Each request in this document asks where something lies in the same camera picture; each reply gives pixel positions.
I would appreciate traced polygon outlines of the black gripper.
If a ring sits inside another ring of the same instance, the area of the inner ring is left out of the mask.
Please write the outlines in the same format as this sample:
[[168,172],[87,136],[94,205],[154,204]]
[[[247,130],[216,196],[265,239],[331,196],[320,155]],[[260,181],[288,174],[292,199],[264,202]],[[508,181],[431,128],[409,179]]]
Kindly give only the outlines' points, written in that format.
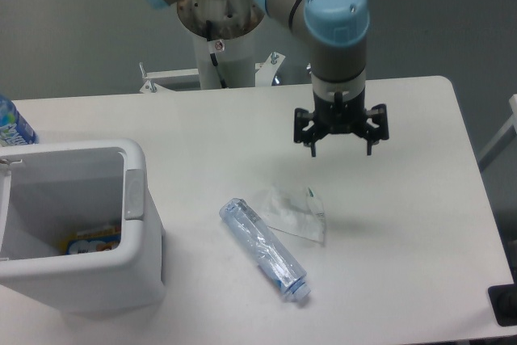
[[314,111],[298,107],[294,111],[293,141],[310,148],[316,157],[316,142],[328,134],[354,133],[367,142],[367,155],[372,147],[389,139],[387,106],[378,104],[364,108],[365,90],[353,99],[326,101],[313,93]]

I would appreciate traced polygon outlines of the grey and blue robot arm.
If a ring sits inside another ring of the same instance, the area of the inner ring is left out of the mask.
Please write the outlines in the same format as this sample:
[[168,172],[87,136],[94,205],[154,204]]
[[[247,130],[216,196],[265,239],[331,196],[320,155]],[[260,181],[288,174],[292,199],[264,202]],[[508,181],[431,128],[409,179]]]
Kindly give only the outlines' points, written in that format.
[[192,35],[204,89],[255,84],[246,40],[265,19],[309,49],[314,109],[294,112],[293,140],[309,148],[328,135],[355,134],[373,146],[389,138],[384,104],[366,108],[368,0],[147,0],[174,6]]

